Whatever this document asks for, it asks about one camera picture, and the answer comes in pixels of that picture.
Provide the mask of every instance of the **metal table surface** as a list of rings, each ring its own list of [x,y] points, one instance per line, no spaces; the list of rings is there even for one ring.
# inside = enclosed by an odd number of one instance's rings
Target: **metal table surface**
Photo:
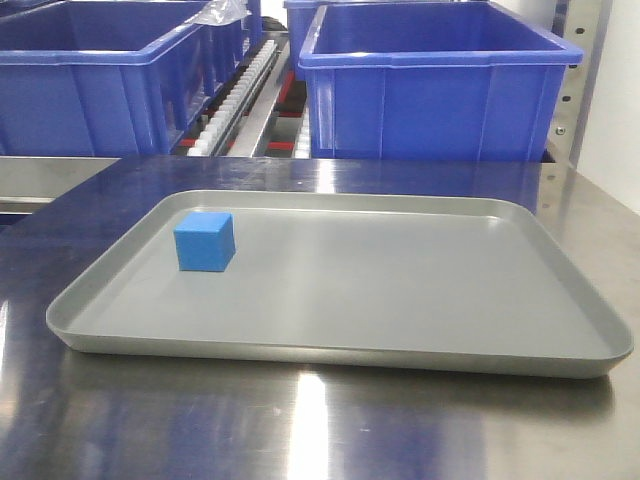
[[[640,333],[640,217],[563,165],[124,159],[0,234],[0,478],[640,478],[638,355],[571,381],[63,345],[50,301],[161,198],[194,188],[537,197]]]

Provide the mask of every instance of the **blue plastic crate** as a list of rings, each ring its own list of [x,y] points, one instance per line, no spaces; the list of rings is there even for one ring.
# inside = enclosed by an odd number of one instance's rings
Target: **blue plastic crate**
[[[581,58],[490,2],[322,6],[300,54],[311,152],[539,161]]]
[[[169,153],[235,68],[227,29],[184,23],[205,4],[62,1],[0,18],[0,154]]]
[[[258,45],[263,36],[260,0],[247,0],[247,9],[251,12],[251,15],[243,20],[242,28],[245,33],[245,40],[247,40],[245,45],[251,48]]]
[[[224,83],[233,77],[244,58],[242,23],[237,21],[213,28],[216,29],[214,51],[227,52],[225,55],[216,55],[214,59],[216,77]]]
[[[289,29],[289,48],[291,49],[291,65],[296,78],[304,80],[304,70],[298,65],[300,50],[307,38],[313,17],[322,5],[347,5],[358,3],[392,3],[394,0],[285,0],[287,9],[287,26]],[[437,2],[443,0],[414,0],[420,2]]]

